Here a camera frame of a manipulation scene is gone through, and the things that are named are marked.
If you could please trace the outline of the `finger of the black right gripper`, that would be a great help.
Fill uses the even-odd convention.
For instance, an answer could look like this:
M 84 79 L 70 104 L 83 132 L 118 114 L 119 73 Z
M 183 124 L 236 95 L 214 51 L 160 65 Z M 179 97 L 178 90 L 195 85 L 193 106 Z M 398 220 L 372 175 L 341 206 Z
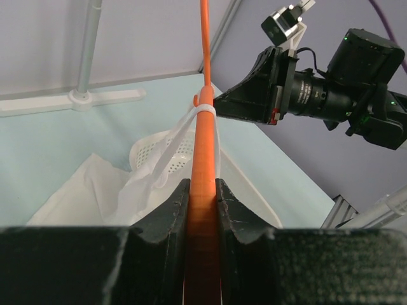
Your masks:
M 248 75 L 213 101 L 218 116 L 268 123 L 271 118 L 272 88 L 277 83 L 280 49 L 272 46 L 261 52 Z

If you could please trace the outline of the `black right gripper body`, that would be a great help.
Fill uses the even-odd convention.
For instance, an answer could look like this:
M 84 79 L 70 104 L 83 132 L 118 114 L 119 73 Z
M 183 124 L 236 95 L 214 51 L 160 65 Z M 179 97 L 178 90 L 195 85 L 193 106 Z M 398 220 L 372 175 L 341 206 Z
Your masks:
M 309 51 L 313 57 L 312 68 L 296 70 L 298 54 Z M 301 116 L 312 98 L 312 78 L 315 74 L 324 76 L 324 71 L 317 66 L 317 56 L 313 49 L 302 47 L 298 50 L 284 51 L 277 47 L 271 51 L 272 67 L 269 77 L 270 118 L 268 123 L 276 125 L 287 113 Z

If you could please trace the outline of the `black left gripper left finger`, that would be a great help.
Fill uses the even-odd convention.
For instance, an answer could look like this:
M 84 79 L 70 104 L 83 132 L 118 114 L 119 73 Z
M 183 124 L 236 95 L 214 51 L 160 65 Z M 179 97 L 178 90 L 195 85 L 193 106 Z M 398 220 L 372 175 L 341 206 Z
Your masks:
M 2 304 L 180 304 L 190 181 L 129 227 L 4 227 Z

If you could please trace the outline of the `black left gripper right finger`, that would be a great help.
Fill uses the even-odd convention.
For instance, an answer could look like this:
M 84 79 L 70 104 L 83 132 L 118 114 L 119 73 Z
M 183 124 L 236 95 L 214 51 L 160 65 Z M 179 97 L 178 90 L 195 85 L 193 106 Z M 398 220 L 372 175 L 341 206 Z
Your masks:
M 279 229 L 216 181 L 224 304 L 405 304 L 406 235 Z

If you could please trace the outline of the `orange plastic hanger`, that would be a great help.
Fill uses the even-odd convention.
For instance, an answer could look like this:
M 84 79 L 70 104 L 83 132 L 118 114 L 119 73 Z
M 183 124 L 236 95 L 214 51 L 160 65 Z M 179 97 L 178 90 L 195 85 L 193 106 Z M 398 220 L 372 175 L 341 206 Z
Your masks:
M 219 304 L 221 281 L 217 228 L 215 115 L 197 114 L 186 233 L 185 304 Z

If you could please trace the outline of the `white tank top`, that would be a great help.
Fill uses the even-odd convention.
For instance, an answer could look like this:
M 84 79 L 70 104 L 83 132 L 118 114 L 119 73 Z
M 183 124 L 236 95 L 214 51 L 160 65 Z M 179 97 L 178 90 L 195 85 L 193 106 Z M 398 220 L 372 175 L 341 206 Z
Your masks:
M 129 226 L 161 205 L 180 181 L 191 177 L 191 158 L 176 152 L 209 105 L 192 106 L 173 129 L 161 133 L 143 164 L 131 172 L 91 154 L 28 220 L 30 226 Z

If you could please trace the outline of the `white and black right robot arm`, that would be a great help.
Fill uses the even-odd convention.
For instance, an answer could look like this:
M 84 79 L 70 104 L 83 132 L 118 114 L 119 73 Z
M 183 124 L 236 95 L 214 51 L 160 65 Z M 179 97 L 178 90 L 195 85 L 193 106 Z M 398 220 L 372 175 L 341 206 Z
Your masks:
M 326 71 L 297 71 L 297 51 L 271 46 L 214 108 L 221 117 L 265 125 L 286 114 L 321 119 L 329 130 L 348 122 L 347 135 L 396 150 L 406 142 L 406 96 L 388 83 L 403 60 L 396 43 L 362 29 L 348 30 Z

